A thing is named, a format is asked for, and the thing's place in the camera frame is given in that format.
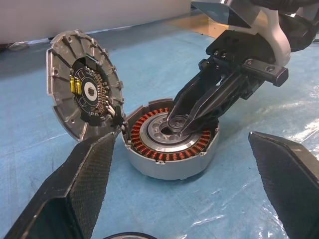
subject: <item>red stator coil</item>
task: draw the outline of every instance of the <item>red stator coil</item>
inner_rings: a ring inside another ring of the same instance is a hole
[[[140,117],[132,127],[132,146],[135,151],[147,158],[152,158],[157,161],[176,161],[176,160],[183,160],[190,157],[193,157],[203,150],[206,149],[210,142],[211,132],[209,130],[205,130],[201,133],[199,140],[190,148],[185,149],[179,152],[159,152],[155,151],[149,147],[147,147],[140,138],[140,130],[143,123],[150,117],[153,117],[157,114],[168,112],[168,108],[158,109],[152,112],[149,112],[142,117]]]

